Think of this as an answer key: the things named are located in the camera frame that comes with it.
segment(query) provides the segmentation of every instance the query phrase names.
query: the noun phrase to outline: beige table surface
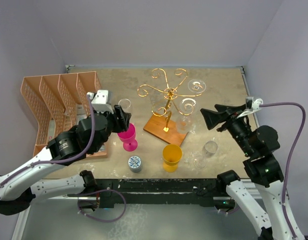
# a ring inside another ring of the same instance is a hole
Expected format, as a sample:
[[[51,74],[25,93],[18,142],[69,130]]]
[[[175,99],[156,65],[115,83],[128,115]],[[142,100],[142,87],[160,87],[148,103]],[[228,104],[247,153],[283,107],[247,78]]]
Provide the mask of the beige table surface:
[[[136,127],[136,140],[138,148],[133,152],[123,149],[117,134],[113,133],[109,140],[109,156],[103,159],[84,159],[71,164],[64,169],[48,175],[47,179],[67,178],[78,174],[82,170],[90,170],[98,179],[106,178],[215,178],[217,174],[235,170],[242,178],[247,175],[243,168],[246,159],[243,152],[228,133],[219,133],[216,128],[208,131],[201,113],[193,115],[193,130],[188,133],[181,145],[183,157],[178,170],[173,173],[166,172],[163,167],[162,151],[167,143],[143,131],[143,126],[151,117],[151,106],[163,99],[161,93],[149,91],[147,97],[137,95],[137,88],[142,84],[149,84],[159,89],[166,88],[164,78],[151,78],[152,68],[101,68],[85,69],[73,68],[71,73],[96,71],[102,88],[114,93],[112,104],[117,104],[120,99],[128,98],[133,105],[131,122]],[[174,75],[175,68],[165,68],[170,87],[176,87],[181,78]],[[215,104],[239,106],[244,104],[247,96],[244,81],[238,68],[186,68],[188,78],[178,89],[179,94],[191,94],[187,83],[191,79],[201,79],[206,83],[207,89],[197,101],[202,108],[214,110]],[[172,120],[175,121],[179,113],[172,107]],[[256,128],[253,116],[250,117],[252,129]],[[197,169],[193,164],[193,156],[199,154],[209,140],[218,144],[217,153],[208,160],[208,166]],[[142,160],[143,169],[139,173],[129,170],[127,161],[131,156],[139,156]]]

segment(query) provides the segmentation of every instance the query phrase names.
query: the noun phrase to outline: orange plastic cup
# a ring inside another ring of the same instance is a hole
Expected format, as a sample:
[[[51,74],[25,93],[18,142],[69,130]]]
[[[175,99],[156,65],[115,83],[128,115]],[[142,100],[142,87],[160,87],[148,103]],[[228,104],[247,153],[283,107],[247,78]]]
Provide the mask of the orange plastic cup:
[[[163,150],[163,168],[166,172],[172,173],[177,170],[178,163],[182,158],[182,149],[174,144],[167,145]]]

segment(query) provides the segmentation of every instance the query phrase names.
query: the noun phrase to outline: pink cup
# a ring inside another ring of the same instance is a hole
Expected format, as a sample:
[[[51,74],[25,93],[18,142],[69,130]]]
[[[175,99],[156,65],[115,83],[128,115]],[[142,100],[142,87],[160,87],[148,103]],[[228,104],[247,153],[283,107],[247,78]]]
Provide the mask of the pink cup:
[[[138,143],[135,140],[136,129],[135,129],[135,126],[133,124],[131,124],[131,123],[129,124],[129,128],[128,128],[127,131],[118,133],[118,137],[119,137],[120,141],[122,141],[124,143],[123,147],[126,151],[132,152],[137,148]]]

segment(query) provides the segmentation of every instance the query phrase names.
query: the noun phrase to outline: dish rack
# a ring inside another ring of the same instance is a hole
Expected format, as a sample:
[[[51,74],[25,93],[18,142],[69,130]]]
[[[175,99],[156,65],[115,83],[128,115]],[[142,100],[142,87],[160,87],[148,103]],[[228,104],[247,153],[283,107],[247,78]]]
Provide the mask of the dish rack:
[[[34,156],[59,133],[76,125],[79,116],[85,118],[90,114],[87,92],[99,89],[101,84],[95,71],[24,77],[21,93],[38,122]],[[99,152],[87,158],[107,155],[105,143]]]

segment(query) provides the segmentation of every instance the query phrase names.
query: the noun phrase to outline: wall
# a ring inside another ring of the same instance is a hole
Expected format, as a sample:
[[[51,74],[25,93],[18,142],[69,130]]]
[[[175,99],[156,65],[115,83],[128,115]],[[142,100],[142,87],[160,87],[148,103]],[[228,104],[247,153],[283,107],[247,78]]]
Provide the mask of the wall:
[[[35,0],[66,64],[241,66],[282,0]]]
[[[295,218],[308,234],[308,0],[285,0],[246,67],[252,95],[266,103],[298,102],[306,123],[290,165],[288,193]],[[296,107],[263,109],[259,122],[274,127],[281,148],[275,152],[284,168],[301,114]]]
[[[0,1],[0,175],[32,157],[37,123],[20,94],[24,76],[64,72],[30,0]],[[0,240],[11,239],[17,215],[0,215]]]

